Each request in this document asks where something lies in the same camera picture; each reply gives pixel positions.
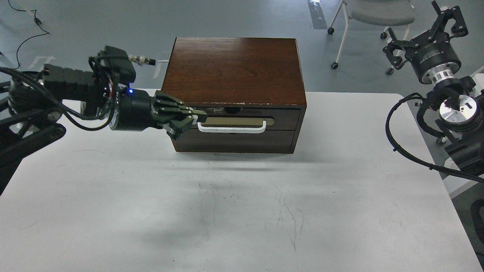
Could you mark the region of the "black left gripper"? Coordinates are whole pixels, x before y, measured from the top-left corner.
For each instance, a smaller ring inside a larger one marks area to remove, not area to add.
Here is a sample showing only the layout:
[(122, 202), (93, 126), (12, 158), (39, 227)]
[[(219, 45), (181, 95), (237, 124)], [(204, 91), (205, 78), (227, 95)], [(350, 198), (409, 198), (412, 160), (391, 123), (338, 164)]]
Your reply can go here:
[(189, 107), (162, 91), (150, 97), (147, 91), (128, 88), (119, 96), (110, 129), (143, 131), (154, 127), (164, 129), (171, 139), (178, 139), (199, 117), (207, 116), (207, 112)]

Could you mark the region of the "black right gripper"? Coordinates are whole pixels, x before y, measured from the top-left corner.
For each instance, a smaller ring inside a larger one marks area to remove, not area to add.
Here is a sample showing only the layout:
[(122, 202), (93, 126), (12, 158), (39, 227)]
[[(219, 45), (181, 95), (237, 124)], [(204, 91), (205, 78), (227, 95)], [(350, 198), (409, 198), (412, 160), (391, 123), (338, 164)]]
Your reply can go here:
[(397, 38), (394, 30), (387, 27), (383, 39), (387, 45), (383, 53), (391, 64), (391, 70), (399, 70), (410, 62), (421, 84), (432, 84), (432, 69), (450, 70), (456, 74), (462, 63), (456, 55), (450, 41), (468, 35), (467, 25), (459, 6), (442, 9), (436, 1), (431, 5), (437, 13), (437, 19), (424, 37), (409, 38), (410, 27), (405, 27), (404, 37)]

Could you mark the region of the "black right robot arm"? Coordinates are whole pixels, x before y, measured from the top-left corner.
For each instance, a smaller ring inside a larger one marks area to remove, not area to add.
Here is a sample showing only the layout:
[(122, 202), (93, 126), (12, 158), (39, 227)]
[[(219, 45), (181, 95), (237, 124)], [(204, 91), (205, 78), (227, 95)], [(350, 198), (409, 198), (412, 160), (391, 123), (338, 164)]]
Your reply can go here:
[[(455, 74), (462, 63), (450, 41), (468, 35), (460, 7), (442, 9), (431, 1), (437, 19), (431, 28), (410, 40), (398, 40), (391, 28), (391, 40), (383, 52), (395, 69), (409, 62), (421, 84), (433, 89), (423, 97), (412, 93), (392, 107), (385, 123), (386, 136), (393, 150), (405, 158), (443, 174), (482, 183), (483, 178), (483, 94), (478, 94), (473, 76), (461, 79)], [(389, 123), (393, 113), (410, 100), (421, 100), (416, 114), (419, 127), (438, 139), (447, 138), (446, 153), (458, 169), (425, 162), (406, 151), (394, 138)]]

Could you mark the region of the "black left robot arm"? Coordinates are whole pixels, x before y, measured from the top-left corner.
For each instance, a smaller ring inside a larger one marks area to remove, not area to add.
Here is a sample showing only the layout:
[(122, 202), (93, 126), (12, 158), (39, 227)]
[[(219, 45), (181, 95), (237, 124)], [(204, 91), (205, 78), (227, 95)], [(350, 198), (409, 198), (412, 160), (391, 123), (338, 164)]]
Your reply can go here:
[(66, 134), (58, 122), (62, 116), (85, 131), (155, 128), (166, 130), (171, 139), (207, 120), (206, 112), (162, 91), (150, 96), (130, 87), (136, 76), (133, 64), (155, 65), (153, 59), (107, 45), (88, 63), (91, 71), (51, 64), (40, 72), (1, 67), (1, 73), (11, 77), (1, 83), (1, 93), (6, 94), (1, 111), (10, 114), (1, 120), (2, 192), (25, 157)]

